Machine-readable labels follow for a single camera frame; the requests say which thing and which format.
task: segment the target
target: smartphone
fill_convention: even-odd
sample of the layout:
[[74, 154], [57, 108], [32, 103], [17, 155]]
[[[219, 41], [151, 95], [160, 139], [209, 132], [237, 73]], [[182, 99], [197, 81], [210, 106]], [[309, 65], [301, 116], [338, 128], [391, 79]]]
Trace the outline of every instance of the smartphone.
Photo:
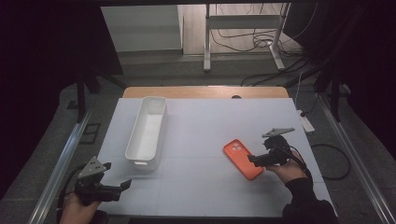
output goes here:
[[256, 167], [253, 162], [248, 160], [248, 155], [251, 155], [251, 153], [238, 139], [234, 139], [231, 143], [225, 145], [223, 150], [246, 179], [254, 180], [264, 171], [264, 168]]

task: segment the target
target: human hand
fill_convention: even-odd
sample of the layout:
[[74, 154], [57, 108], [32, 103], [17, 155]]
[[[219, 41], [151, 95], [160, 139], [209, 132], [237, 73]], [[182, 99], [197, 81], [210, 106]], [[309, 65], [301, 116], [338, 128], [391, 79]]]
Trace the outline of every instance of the human hand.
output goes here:
[[75, 193], [71, 193], [64, 204], [60, 224], [88, 224], [91, 222], [101, 202], [93, 202], [88, 206], [82, 204]]
[[[296, 151], [292, 150], [291, 152], [297, 159], [302, 161], [300, 155]], [[274, 172], [284, 184], [288, 183], [293, 179], [301, 177], [307, 178], [305, 172], [301, 169], [300, 165], [293, 159], [289, 159], [286, 164], [283, 164], [281, 166], [266, 166], [265, 169], [267, 171]]]

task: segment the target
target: aluminum rail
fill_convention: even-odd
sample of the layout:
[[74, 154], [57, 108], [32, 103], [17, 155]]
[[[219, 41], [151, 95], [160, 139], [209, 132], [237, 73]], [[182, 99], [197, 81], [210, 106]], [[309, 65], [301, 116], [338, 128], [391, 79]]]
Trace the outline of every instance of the aluminum rail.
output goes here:
[[55, 168], [52, 171], [52, 174], [49, 177], [49, 181], [47, 182], [46, 187], [43, 190], [38, 202], [35, 206], [35, 210], [33, 210], [32, 215], [30, 216], [28, 223], [43, 223], [48, 211], [50, 210], [50, 206], [55, 197], [55, 194], [61, 185], [61, 182], [64, 178], [64, 174], [66, 173], [67, 166], [69, 165], [73, 154], [78, 145], [78, 141], [84, 132], [85, 127], [87, 126], [88, 120], [92, 114], [92, 106], [88, 108], [85, 116], [83, 117], [80, 123], [77, 123], [71, 132], [69, 139], [64, 146], [64, 150], [62, 151], [61, 156], [59, 157], [58, 162], [55, 165]]
[[338, 140], [343, 146], [343, 149], [348, 155], [350, 162], [354, 167], [356, 175], [358, 176], [359, 180], [361, 181], [361, 184], [366, 190], [366, 193], [369, 196], [375, 208], [375, 211], [378, 213], [379, 217], [381, 218], [382, 223], [384, 224], [396, 223], [394, 215], [390, 211], [387, 201], [382, 195], [378, 185], [375, 183], [373, 178], [370, 176], [368, 170], [364, 166], [361, 157], [357, 153], [356, 148], [349, 140], [347, 133], [344, 130], [342, 124], [340, 122], [337, 122], [335, 118], [332, 116], [332, 112], [330, 110], [330, 104], [327, 101], [326, 97], [322, 97], [322, 95], [320, 95], [319, 100], [321, 102], [321, 107], [323, 108], [327, 116], [327, 119], [332, 125], [332, 129], [334, 130]]

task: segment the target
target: black cable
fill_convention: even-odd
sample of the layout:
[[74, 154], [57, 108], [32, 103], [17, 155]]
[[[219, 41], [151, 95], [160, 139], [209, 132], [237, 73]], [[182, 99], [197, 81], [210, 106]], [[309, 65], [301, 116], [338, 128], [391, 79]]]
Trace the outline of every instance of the black cable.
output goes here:
[[287, 67], [286, 69], [284, 69], [284, 70], [282, 70], [282, 71], [280, 71], [280, 72], [278, 72], [278, 73], [257, 74], [257, 75], [252, 75], [252, 76], [249, 76], [249, 77], [245, 77], [245, 78], [241, 81], [241, 87], [243, 86], [243, 84], [245, 83], [246, 80], [248, 80], [248, 79], [250, 79], [250, 78], [253, 78], [253, 77], [270, 76], [270, 75], [272, 75], [271, 77], [267, 77], [267, 78], [261, 79], [261, 80], [259, 80], [259, 81], [254, 82], [254, 83], [248, 84], [247, 86], [254, 87], [254, 86], [257, 86], [257, 85], [259, 85], [260, 83], [262, 83], [262, 82], [264, 82], [264, 81], [267, 81], [267, 80], [270, 80], [270, 79], [272, 79], [272, 78], [274, 78], [274, 77], [276, 77], [276, 76], [278, 76], [278, 75], [285, 74], [285, 73], [292, 73], [292, 72], [298, 71], [298, 70], [300, 70], [301, 68], [305, 67], [305, 66], [309, 63], [310, 59], [308, 59], [303, 65], [301, 65], [301, 66], [299, 66], [299, 67], [297, 67], [297, 68], [295, 68], [295, 69], [293, 69], [293, 70], [290, 70], [290, 69], [291, 69], [293, 66], [295, 66], [297, 63], [299, 63], [301, 60], [303, 60], [303, 59], [305, 59], [305, 57], [300, 58], [300, 59], [297, 60], [295, 63], [293, 63], [291, 66]]
[[64, 207], [64, 196], [66, 195], [66, 191], [67, 191], [67, 186], [69, 185], [70, 180], [73, 178], [73, 176], [76, 174], [76, 172], [84, 169], [84, 167], [87, 164], [81, 164], [80, 166], [76, 167], [76, 169], [74, 169], [72, 171], [72, 173], [69, 175], [69, 177], [67, 177], [66, 182], [64, 182], [64, 188], [61, 190], [61, 192], [59, 193], [59, 199], [58, 199], [58, 206], [57, 206], [57, 210], [62, 210]]
[[290, 41], [290, 40], [292, 40], [292, 38], [291, 39], [289, 39], [289, 40], [287, 40], [287, 41], [285, 41], [285, 42], [281, 42], [280, 40], [279, 40], [279, 42], [280, 42], [280, 45], [278, 45], [280, 48], [280, 53], [282, 54], [282, 55], [288, 55], [288, 56], [290, 56], [290, 57], [294, 57], [294, 56], [309, 56], [309, 57], [318, 57], [318, 55], [322, 52], [322, 49], [327, 45], [327, 43], [329, 42], [329, 41], [331, 41], [332, 39], [334, 39], [334, 35], [336, 35], [337, 34], [337, 32], [339, 31], [339, 29], [341, 29], [345, 24], [346, 24], [346, 22], [349, 20], [349, 18], [351, 17], [351, 14], [352, 13], [347, 13], [346, 14], [346, 17], [338, 24], [338, 26], [337, 27], [335, 27], [327, 36], [326, 36], [326, 38], [325, 38], [325, 40], [324, 41], [321, 41], [321, 43], [319, 43], [315, 48], [313, 48], [313, 49], [311, 49], [309, 52], [305, 52], [305, 53], [300, 53], [300, 55], [299, 55], [299, 53], [298, 52], [292, 52], [292, 53], [289, 53], [289, 52], [286, 52], [285, 50], [284, 50], [284, 48], [283, 48], [283, 44], [284, 43], [286, 43], [286, 42], [288, 42], [288, 41]]
[[[263, 6], [264, 6], [264, 4], [262, 4], [262, 7], [261, 7], [261, 9], [260, 9], [260, 14], [262, 14]], [[217, 4], [216, 4], [216, 15], [217, 15], [217, 14], [218, 14], [218, 6], [217, 6]], [[254, 29], [252, 34], [244, 34], [244, 35], [222, 35], [222, 34], [220, 33], [219, 29], [218, 29], [218, 34], [219, 34], [219, 36], [224, 37], [224, 38], [232, 38], [232, 37], [239, 37], [239, 36], [245, 36], [245, 35], [252, 35], [252, 36], [253, 36], [253, 38], [252, 38], [252, 41], [253, 41], [253, 48], [252, 48], [252, 49], [235, 49], [235, 48], [232, 48], [232, 47], [230, 47], [230, 46], [228, 46], [228, 45], [220, 44], [220, 43], [215, 39], [215, 37], [213, 36], [212, 31], [210, 31], [210, 33], [211, 33], [211, 35], [212, 35], [213, 41], [214, 41], [216, 44], [218, 44], [218, 45], [220, 45], [220, 46], [223, 46], [224, 48], [232, 49], [232, 50], [235, 50], [235, 51], [239, 51], [239, 52], [248, 52], [248, 51], [252, 51], [252, 50], [254, 50], [254, 49], [256, 49], [256, 48], [266, 48], [266, 47], [268, 47], [269, 45], [268, 45], [268, 43], [267, 43], [266, 41], [272, 41], [272, 39], [258, 39], [258, 36], [263, 36], [263, 35], [266, 34], [266, 33], [271, 33], [271, 32], [274, 32], [274, 31], [276, 31], [276, 30], [271, 30], [271, 31], [265, 31], [265, 32], [258, 32], [258, 33], [256, 33], [256, 29]]]
[[267, 73], [267, 74], [256, 74], [256, 75], [252, 75], [252, 76], [248, 76], [245, 77], [244, 79], [242, 79], [241, 81], [241, 87], [244, 85], [244, 82], [250, 78], [253, 77], [262, 77], [262, 76], [270, 76], [270, 75], [280, 75], [282, 73], [286, 73], [289, 69], [291, 69], [295, 64], [299, 63], [303, 58], [300, 58], [299, 60], [297, 60], [295, 63], [293, 63], [291, 66], [287, 67], [286, 69], [284, 69], [281, 72], [277, 72], [277, 73]]
[[279, 11], [279, 14], [280, 14], [280, 15], [282, 14], [283, 4], [284, 4], [284, 3], [282, 3], [282, 7], [280, 8], [280, 11]]
[[308, 167], [306, 167], [306, 163], [301, 156], [301, 153], [297, 150], [297, 148], [292, 147], [296, 152], [299, 154], [301, 159], [298, 159], [296, 156], [294, 156], [292, 153], [289, 153], [288, 151], [284, 150], [282, 147], [275, 147], [276, 149], [279, 149], [281, 152], [283, 152], [285, 155], [287, 155], [290, 159], [294, 160], [297, 162], [297, 164], [300, 166], [300, 168], [303, 170], [303, 172], [306, 174], [306, 176], [311, 180], [312, 185], [314, 184], [314, 179], [312, 178], [311, 172], [309, 171]]
[[300, 36], [303, 32], [305, 32], [305, 30], [309, 27], [309, 25], [311, 24], [312, 20], [314, 19], [315, 14], [316, 14], [316, 12], [317, 12], [317, 9], [318, 9], [318, 2], [317, 2], [317, 4], [315, 5], [315, 9], [314, 9], [314, 12], [312, 13], [311, 19], [309, 20], [309, 22], [308, 22], [308, 24], [305, 26], [305, 28], [304, 28], [299, 34], [295, 35], [294, 37], [291, 37], [289, 40], [287, 40], [287, 41], [285, 41], [285, 42], [288, 42], [288, 41], [290, 41], [290, 40], [294, 40], [294, 38]]
[[323, 179], [328, 179], [328, 180], [340, 180], [340, 179], [344, 179], [347, 175], [349, 175], [349, 173], [350, 173], [350, 168], [351, 168], [351, 163], [350, 163], [349, 157], [347, 156], [347, 154], [346, 154], [345, 152], [343, 152], [340, 148], [334, 147], [334, 146], [329, 145], [329, 144], [314, 144], [314, 145], [311, 146], [311, 148], [314, 148], [314, 147], [331, 147], [331, 148], [333, 148], [333, 149], [339, 151], [339, 152], [346, 158], [347, 168], [346, 168], [346, 172], [345, 172], [343, 175], [336, 176], [336, 177], [329, 177], [329, 176], [323, 175], [323, 176], [322, 176]]
[[271, 3], [271, 8], [273, 9], [273, 11], [274, 11], [275, 14], [276, 14], [276, 10], [274, 9], [274, 6], [272, 5], [272, 3]]
[[317, 105], [318, 99], [319, 99], [319, 95], [317, 95], [317, 99], [315, 100], [315, 102], [314, 102], [314, 104], [311, 106], [311, 108], [310, 108], [308, 111], [306, 111], [306, 112], [305, 112], [305, 111], [302, 111], [301, 114], [300, 114], [300, 116], [301, 116], [301, 117], [305, 117], [305, 115], [311, 113], [312, 110], [314, 110], [315, 106]]
[[253, 7], [253, 3], [250, 4], [250, 10], [247, 12], [247, 14], [251, 11], [252, 7]]
[[[305, 58], [305, 57], [310, 57], [310, 58], [311, 58], [311, 56], [316, 57], [316, 56], [318, 56], [320, 49], [321, 49], [323, 46], [325, 46], [325, 43], [326, 43], [326, 42], [328, 42], [330, 39], [333, 38], [334, 35], [337, 34], [337, 32], [339, 31], [339, 29], [342, 28], [342, 27], [345, 25], [345, 23], [347, 22], [347, 20], [349, 19], [349, 17], [350, 17], [350, 15], [346, 16], [346, 18], [345, 18], [343, 21], [341, 21], [341, 22], [338, 24], [338, 26], [337, 26], [334, 30], [332, 30], [332, 31], [327, 35], [325, 41], [323, 41], [323, 43], [321, 43], [319, 46], [317, 46], [317, 47], [315, 47], [314, 49], [312, 49], [310, 52], [287, 52], [287, 51], [285, 51], [285, 50], [283, 49], [283, 42], [281, 42], [280, 40], [279, 40], [280, 45], [278, 45], [278, 46], [279, 46], [278, 52], [279, 52], [280, 54], [282, 54], [283, 56], [287, 56], [287, 57], [296, 57], [296, 56], [302, 57], [302, 58]], [[289, 71], [288, 73], [295, 72], [295, 71], [297, 71], [297, 70], [303, 68], [304, 66], [306, 66], [306, 63], [305, 63], [304, 65], [300, 66], [299, 68], [294, 69], [293, 71]], [[265, 78], [265, 79], [263, 79], [263, 80], [260, 80], [260, 81], [258, 81], [258, 82], [256, 82], [256, 83], [251, 84], [251, 86], [256, 86], [256, 85], [258, 85], [258, 84], [260, 84], [260, 83], [262, 83], [262, 82], [264, 82], [264, 81], [266, 81], [266, 80], [269, 80], [269, 79], [271, 79], [271, 78], [273, 78], [273, 77]]]
[[304, 52], [304, 48], [299, 48], [299, 49], [294, 49], [293, 51], [286, 51], [283, 48], [283, 42], [279, 40], [280, 45], [277, 45], [277, 51], [279, 54], [285, 56], [285, 57], [306, 57], [308, 54]]

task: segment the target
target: white table surface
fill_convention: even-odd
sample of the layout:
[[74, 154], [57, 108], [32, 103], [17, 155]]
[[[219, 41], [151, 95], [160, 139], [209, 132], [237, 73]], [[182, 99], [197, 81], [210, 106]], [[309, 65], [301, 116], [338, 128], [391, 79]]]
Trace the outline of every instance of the white table surface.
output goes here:
[[264, 171], [248, 181], [223, 153], [239, 139], [253, 155], [267, 153], [263, 133], [285, 133], [301, 152], [320, 200], [332, 202], [293, 101], [288, 99], [168, 99], [159, 168], [136, 170], [125, 158], [142, 99], [119, 99], [98, 155], [111, 162], [102, 184], [132, 179], [118, 202], [102, 203], [111, 215], [169, 217], [281, 217], [291, 194], [277, 176]]

